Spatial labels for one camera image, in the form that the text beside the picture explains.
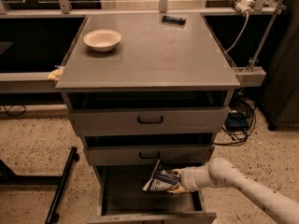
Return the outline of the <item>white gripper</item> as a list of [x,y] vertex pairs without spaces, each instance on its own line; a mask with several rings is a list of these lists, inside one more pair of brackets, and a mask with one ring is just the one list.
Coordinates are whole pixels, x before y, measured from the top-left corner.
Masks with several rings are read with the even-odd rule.
[[202,188],[207,188],[211,184],[208,166],[186,167],[183,169],[171,169],[167,171],[176,176],[180,176],[180,184],[177,184],[167,192],[172,195],[194,192]]

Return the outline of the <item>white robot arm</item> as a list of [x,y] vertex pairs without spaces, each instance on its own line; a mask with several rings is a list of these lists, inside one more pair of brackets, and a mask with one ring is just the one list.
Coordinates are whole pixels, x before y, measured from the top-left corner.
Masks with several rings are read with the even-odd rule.
[[214,158],[199,167],[169,170],[180,182],[172,193],[194,192],[203,188],[234,188],[257,205],[277,224],[299,224],[299,202],[243,175],[224,158]]

